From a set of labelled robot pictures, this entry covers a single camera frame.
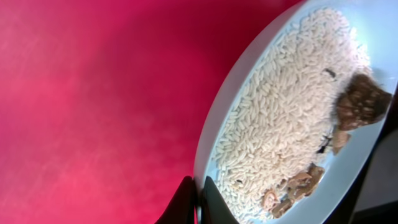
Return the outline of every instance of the white rice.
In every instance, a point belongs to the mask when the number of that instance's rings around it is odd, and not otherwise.
[[[239,222],[266,221],[264,192],[320,162],[316,151],[333,125],[333,102],[354,72],[370,75],[369,59],[355,30],[334,9],[292,24],[269,49],[233,106],[213,155],[216,185]]]

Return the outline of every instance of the mushroom piece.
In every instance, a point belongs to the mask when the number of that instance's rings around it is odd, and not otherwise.
[[[310,174],[306,172],[300,172],[291,179],[289,179],[289,182],[287,184],[287,197],[293,201],[303,198],[303,196],[297,195],[297,191],[299,188],[305,187],[311,178],[312,176]]]
[[[275,218],[281,217],[287,210],[293,206],[294,201],[287,198],[283,202],[277,204],[271,211]]]
[[[287,186],[290,188],[296,188],[300,185],[305,185],[305,183],[311,179],[311,175],[306,172],[299,172],[297,175],[289,179]]]
[[[354,75],[336,102],[338,128],[349,131],[380,121],[391,99],[392,95],[380,89],[367,75]]]
[[[262,207],[265,211],[272,210],[279,203],[278,196],[274,190],[267,190],[262,199]]]
[[[333,133],[333,155],[337,155],[350,138],[350,134],[336,128]]]
[[[312,178],[308,181],[308,184],[306,186],[299,188],[296,191],[295,196],[296,197],[302,197],[302,195],[310,196],[314,192],[314,190],[318,187],[318,183],[321,180],[324,173],[325,173],[324,168],[312,164],[310,166],[310,169],[308,170],[308,174],[310,174]]]

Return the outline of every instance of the plate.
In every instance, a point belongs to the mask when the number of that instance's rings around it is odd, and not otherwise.
[[[221,137],[228,113],[238,100],[242,86],[249,80],[268,46],[288,30],[292,22],[299,22],[310,12],[323,7],[341,11],[357,29],[357,39],[368,47],[373,77],[389,92],[395,92],[398,81],[397,45],[398,1],[314,0],[301,2],[272,21],[247,47],[223,82],[206,118],[195,158],[194,176],[198,192],[206,176],[215,179],[217,168],[211,155]],[[311,197],[299,201],[284,216],[269,224],[323,223],[343,198],[379,136],[384,120],[354,130],[348,144],[337,156],[327,155],[322,166],[326,172]]]

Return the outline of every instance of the red background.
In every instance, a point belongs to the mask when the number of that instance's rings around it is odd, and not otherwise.
[[[298,0],[0,0],[0,223],[154,223],[255,36]]]

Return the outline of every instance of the meal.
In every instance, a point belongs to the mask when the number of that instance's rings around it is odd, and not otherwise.
[[[281,217],[310,196],[347,131],[380,121],[392,96],[373,81],[347,18],[319,9],[277,39],[244,84],[212,159],[240,223]]]

